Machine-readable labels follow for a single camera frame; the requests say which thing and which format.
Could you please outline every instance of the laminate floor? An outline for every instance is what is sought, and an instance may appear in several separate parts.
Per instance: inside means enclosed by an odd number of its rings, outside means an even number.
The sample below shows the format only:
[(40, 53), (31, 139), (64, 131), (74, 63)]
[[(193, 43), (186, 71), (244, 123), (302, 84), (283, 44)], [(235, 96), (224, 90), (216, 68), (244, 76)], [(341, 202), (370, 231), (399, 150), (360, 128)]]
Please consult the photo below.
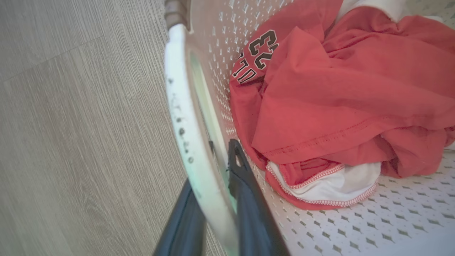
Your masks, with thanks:
[(163, 2), (0, 1), (0, 255), (153, 253), (186, 179)]

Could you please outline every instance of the plastic laundry basket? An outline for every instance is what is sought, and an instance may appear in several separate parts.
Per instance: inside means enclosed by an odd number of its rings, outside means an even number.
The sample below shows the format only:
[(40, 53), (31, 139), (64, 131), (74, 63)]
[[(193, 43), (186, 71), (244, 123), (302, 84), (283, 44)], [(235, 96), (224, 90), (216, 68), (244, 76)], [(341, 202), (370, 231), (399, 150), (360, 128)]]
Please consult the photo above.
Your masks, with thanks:
[[(168, 0), (167, 96), (195, 197), (226, 251), (238, 249), (227, 188), (231, 68), (252, 33), (290, 0)], [(366, 201), (339, 210), (289, 204), (250, 165), (292, 255), (455, 255), (455, 156), (430, 176), (380, 177)]]

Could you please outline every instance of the fabric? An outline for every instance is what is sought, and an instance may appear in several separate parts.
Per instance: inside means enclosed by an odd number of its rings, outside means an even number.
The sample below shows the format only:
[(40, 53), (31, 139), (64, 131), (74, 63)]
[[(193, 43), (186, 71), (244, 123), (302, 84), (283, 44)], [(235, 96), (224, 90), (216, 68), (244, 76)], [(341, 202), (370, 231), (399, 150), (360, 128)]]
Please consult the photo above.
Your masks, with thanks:
[[(262, 169), (276, 163), (290, 186), (340, 163), (382, 162), (398, 178), (435, 172), (455, 140), (454, 31), (365, 6), (333, 25), (341, 5), (296, 0), (243, 50), (230, 90), (246, 152)], [(266, 180), (297, 207), (329, 207)]]
[(381, 173), (381, 163), (348, 166), (339, 164), (326, 169), (302, 184), (289, 186), (273, 162), (267, 171), (280, 183), (286, 194), (306, 203), (346, 207), (373, 194)]
[(406, 0), (344, 0), (337, 15), (337, 21), (352, 9), (362, 6), (381, 10), (393, 22), (398, 22), (404, 16), (410, 15), (406, 8)]

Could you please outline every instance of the white cloth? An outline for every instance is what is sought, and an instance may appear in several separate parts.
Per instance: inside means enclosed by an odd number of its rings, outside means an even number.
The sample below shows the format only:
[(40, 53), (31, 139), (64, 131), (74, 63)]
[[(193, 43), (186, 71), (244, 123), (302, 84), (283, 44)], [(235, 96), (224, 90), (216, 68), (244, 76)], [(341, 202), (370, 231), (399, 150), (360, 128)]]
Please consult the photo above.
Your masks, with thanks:
[(267, 171), (275, 177), (287, 194), (298, 200), (311, 204), (346, 207), (366, 199), (375, 191), (381, 173), (381, 163), (357, 166), (340, 164), (318, 173), (299, 186), (292, 187), (286, 184), (275, 163), (269, 162)]
[(337, 16), (337, 21), (350, 10), (369, 6), (383, 11), (393, 22), (400, 21), (404, 16), (409, 15), (406, 0), (344, 0)]

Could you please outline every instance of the floor plank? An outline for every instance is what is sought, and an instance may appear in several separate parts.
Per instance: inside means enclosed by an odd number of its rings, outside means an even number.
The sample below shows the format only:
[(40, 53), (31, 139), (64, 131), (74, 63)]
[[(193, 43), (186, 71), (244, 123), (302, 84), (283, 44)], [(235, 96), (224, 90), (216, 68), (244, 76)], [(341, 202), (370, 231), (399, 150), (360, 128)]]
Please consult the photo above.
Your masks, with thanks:
[(92, 0), (0, 1), (0, 82), (100, 37)]
[(0, 254), (153, 252), (186, 175), (163, 95), (131, 93), (112, 56), (100, 37), (0, 87)]

